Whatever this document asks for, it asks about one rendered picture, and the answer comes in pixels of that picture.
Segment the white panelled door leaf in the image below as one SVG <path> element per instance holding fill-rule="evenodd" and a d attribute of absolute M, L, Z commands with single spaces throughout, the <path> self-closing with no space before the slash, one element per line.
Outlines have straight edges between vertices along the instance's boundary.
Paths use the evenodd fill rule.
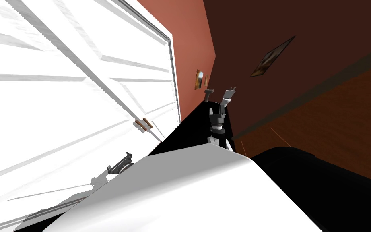
<path fill-rule="evenodd" d="M 62 214 L 158 140 L 0 0 L 0 232 Z"/>
<path fill-rule="evenodd" d="M 124 1 L 6 1 L 159 141 L 179 126 L 170 40 Z"/>

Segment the large framed wall picture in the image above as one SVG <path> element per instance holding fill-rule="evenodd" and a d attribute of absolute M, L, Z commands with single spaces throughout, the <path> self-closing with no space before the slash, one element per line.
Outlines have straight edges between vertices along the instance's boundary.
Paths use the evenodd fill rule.
<path fill-rule="evenodd" d="M 291 41 L 296 36 L 291 37 L 287 41 L 285 41 L 283 44 L 277 46 L 275 49 L 268 52 L 264 58 L 260 61 L 258 66 L 255 68 L 255 70 L 252 72 L 250 77 L 256 77 L 264 75 L 264 73 L 270 68 L 270 66 L 276 61 L 278 56 L 284 51 L 284 49 L 291 43 Z"/>

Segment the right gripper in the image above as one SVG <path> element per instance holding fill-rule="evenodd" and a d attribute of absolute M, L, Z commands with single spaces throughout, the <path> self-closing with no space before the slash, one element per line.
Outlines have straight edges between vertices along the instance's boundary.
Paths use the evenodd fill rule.
<path fill-rule="evenodd" d="M 214 93 L 214 89 L 205 89 L 204 90 L 204 93 L 205 93 L 204 102 L 208 102 L 208 114 L 209 114 L 209 116 L 220 115 L 222 118 L 226 117 L 225 107 L 227 106 L 228 103 L 231 102 L 231 97 L 235 93 L 235 88 L 236 87 L 233 87 L 230 90 L 225 90 L 225 93 L 223 95 L 223 99 L 222 99 L 221 103 L 212 102 L 212 101 L 208 102 L 210 94 Z"/>

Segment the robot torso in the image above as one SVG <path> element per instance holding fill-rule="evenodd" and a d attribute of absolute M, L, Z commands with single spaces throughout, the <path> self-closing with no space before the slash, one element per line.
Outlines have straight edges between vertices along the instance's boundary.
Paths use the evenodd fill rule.
<path fill-rule="evenodd" d="M 213 144 L 144 157 L 43 232 L 322 232 L 251 159 Z"/>

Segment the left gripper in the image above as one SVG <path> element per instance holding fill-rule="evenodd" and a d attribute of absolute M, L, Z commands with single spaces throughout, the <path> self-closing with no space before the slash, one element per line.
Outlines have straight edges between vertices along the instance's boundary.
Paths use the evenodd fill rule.
<path fill-rule="evenodd" d="M 110 165 L 107 166 L 108 174 L 120 174 L 124 170 L 128 169 L 130 166 L 133 165 L 132 163 L 132 154 L 126 152 L 126 156 L 121 159 L 115 166 L 111 167 Z"/>

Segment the framed picture with pale patch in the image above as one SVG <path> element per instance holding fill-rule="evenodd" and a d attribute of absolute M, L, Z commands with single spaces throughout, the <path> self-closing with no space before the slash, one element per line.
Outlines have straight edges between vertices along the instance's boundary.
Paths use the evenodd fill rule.
<path fill-rule="evenodd" d="M 204 73 L 202 71 L 200 71 L 200 70 L 197 70 L 196 71 L 195 86 L 194 86 L 194 89 L 195 90 L 201 88 L 203 77 L 204 77 Z"/>

